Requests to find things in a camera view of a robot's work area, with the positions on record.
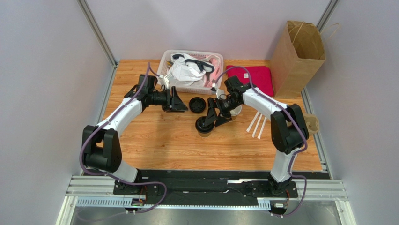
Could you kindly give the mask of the black coffee cup lid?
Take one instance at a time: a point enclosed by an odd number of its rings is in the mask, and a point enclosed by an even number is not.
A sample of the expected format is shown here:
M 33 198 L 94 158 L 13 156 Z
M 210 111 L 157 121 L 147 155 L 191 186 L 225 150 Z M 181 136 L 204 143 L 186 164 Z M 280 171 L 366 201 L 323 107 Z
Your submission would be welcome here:
M 208 134 L 214 129 L 214 123 L 206 123 L 206 116 L 199 117 L 195 122 L 195 128 L 200 134 Z

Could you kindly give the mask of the paper coffee cup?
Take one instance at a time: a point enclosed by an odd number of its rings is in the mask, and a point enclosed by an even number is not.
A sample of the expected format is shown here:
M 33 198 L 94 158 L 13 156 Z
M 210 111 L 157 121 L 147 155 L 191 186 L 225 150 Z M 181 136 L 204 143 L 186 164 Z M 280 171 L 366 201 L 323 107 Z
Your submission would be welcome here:
M 230 111 L 231 119 L 235 120 L 236 117 L 240 114 L 241 110 L 242 110 L 242 106 L 241 105 L 236 107 L 235 109 L 231 110 Z
M 198 133 L 201 137 L 206 138 L 210 136 L 211 131 L 199 131 Z

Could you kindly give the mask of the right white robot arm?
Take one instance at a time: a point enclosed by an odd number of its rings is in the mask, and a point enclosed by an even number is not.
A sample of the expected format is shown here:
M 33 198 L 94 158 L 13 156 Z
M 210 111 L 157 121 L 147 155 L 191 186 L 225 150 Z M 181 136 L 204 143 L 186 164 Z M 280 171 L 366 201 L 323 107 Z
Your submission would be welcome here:
M 206 116 L 198 118 L 195 123 L 198 133 L 208 135 L 214 127 L 231 121 L 233 111 L 240 106 L 252 107 L 270 121 L 271 138 L 277 149 L 268 180 L 275 189 L 287 185 L 292 178 L 295 157 L 309 138 L 300 106 L 282 104 L 250 83 L 241 83 L 236 76 L 229 77 L 224 84 L 228 95 L 207 100 Z

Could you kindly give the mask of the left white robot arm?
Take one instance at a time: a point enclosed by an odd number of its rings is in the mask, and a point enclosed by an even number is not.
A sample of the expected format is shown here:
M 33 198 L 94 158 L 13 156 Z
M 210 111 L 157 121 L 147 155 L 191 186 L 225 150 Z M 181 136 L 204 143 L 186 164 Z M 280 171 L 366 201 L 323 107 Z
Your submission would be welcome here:
M 160 106 L 165 112 L 188 111 L 176 87 L 164 85 L 162 90 L 156 90 L 157 82 L 158 78 L 154 75 L 140 75 L 138 84 L 124 95 L 111 115 L 95 126 L 84 128 L 79 162 L 87 174 L 110 176 L 128 185 L 140 184 L 139 169 L 122 159 L 121 134 L 133 119 L 151 105 Z

